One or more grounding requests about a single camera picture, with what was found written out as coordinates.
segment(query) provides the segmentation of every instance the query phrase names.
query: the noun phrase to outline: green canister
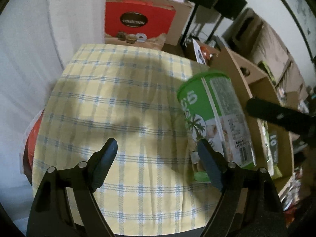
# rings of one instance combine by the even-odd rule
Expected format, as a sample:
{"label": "green canister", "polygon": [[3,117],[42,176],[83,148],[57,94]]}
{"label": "green canister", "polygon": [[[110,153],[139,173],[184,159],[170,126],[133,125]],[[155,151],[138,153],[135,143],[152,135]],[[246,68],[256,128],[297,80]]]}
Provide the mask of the green canister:
{"label": "green canister", "polygon": [[[206,138],[227,161],[234,161],[242,168],[254,167],[249,128],[226,74],[213,70],[194,75],[180,86],[177,98],[195,142]],[[197,156],[197,152],[192,151],[192,164],[198,164]],[[205,174],[198,170],[194,178],[207,181]]]}

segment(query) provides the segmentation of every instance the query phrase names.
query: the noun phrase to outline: cardboard box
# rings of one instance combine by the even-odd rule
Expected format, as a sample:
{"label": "cardboard box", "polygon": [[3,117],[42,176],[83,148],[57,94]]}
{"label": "cardboard box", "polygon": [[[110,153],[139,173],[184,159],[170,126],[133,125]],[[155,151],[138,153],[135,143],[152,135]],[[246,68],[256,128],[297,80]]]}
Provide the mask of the cardboard box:
{"label": "cardboard box", "polygon": [[106,0],[105,43],[161,50],[174,15],[151,1]]}
{"label": "cardboard box", "polygon": [[171,44],[171,45],[177,45],[181,37],[182,30],[184,29],[185,24],[190,16],[190,12],[192,10],[193,5],[188,2],[178,3],[175,1],[168,1],[168,0],[141,0],[141,1],[151,1],[155,4],[172,6],[176,10],[176,13],[171,23],[171,26],[169,28],[169,32],[167,34],[165,43]]}
{"label": "cardboard box", "polygon": [[[245,77],[240,67],[249,70],[250,75]],[[223,47],[221,52],[212,61],[211,69],[217,69],[227,74],[233,84],[239,102],[244,110],[247,124],[251,133],[252,144],[257,160],[257,168],[267,168],[264,156],[264,139],[259,119],[250,117],[245,110],[247,101],[256,96],[273,103],[279,104],[276,90],[268,75],[256,65]],[[269,132],[276,131],[278,138],[279,163],[278,167],[283,177],[273,180],[279,196],[289,186],[294,172],[293,147],[290,134],[284,128],[268,123]]]}
{"label": "cardboard box", "polygon": [[298,110],[298,105],[300,103],[298,92],[287,92],[286,93],[286,106],[293,109]]}

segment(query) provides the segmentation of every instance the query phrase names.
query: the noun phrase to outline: red box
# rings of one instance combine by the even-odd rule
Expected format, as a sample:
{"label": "red box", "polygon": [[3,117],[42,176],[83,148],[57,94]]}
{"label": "red box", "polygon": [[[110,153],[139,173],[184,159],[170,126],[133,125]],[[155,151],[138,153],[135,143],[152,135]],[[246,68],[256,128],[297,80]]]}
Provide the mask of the red box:
{"label": "red box", "polygon": [[107,0],[105,42],[161,50],[175,9],[139,0]]}

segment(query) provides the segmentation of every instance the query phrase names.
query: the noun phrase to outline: green lid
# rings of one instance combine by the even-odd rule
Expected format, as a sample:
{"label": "green lid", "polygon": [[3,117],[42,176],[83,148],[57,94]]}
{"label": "green lid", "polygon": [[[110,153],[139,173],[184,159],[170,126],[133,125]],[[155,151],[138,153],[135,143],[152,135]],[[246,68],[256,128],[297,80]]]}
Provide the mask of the green lid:
{"label": "green lid", "polygon": [[184,82],[179,87],[179,90],[177,92],[177,99],[178,99],[178,101],[179,101],[179,96],[180,96],[180,93],[182,92],[182,89],[184,89],[188,84],[192,83],[193,81],[201,79],[202,77],[206,77],[206,76],[209,76],[209,77],[212,77],[212,78],[213,77],[226,77],[227,79],[230,80],[230,78],[225,73],[223,73],[222,71],[219,71],[219,70],[215,70],[215,69],[212,69],[210,71],[205,71],[205,72],[198,73],[198,74],[192,76],[188,81]]}

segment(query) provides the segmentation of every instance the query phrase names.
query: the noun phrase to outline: red object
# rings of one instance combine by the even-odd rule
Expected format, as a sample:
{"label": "red object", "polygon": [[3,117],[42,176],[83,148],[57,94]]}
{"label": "red object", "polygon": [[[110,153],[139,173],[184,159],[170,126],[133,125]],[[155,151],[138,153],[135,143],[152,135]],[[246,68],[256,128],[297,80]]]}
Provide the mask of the red object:
{"label": "red object", "polygon": [[35,125],[33,126],[33,129],[30,132],[30,135],[28,136],[28,139],[26,141],[27,151],[28,151],[28,162],[29,162],[31,168],[33,168],[35,144],[36,144],[37,135],[38,135],[39,130],[40,130],[39,127],[40,127],[40,124],[42,122],[43,113],[44,113],[44,111],[42,112],[39,119],[36,121]]}
{"label": "red object", "polygon": [[125,32],[156,38],[168,33],[174,15],[175,9],[171,6],[139,0],[107,0],[105,32],[112,37]]}
{"label": "red object", "polygon": [[201,52],[204,59],[209,60],[211,58],[211,53],[205,46],[201,46]]}
{"label": "red object", "polygon": [[287,211],[284,211],[286,227],[289,227],[289,225],[294,221],[296,210],[296,205],[290,205]]}

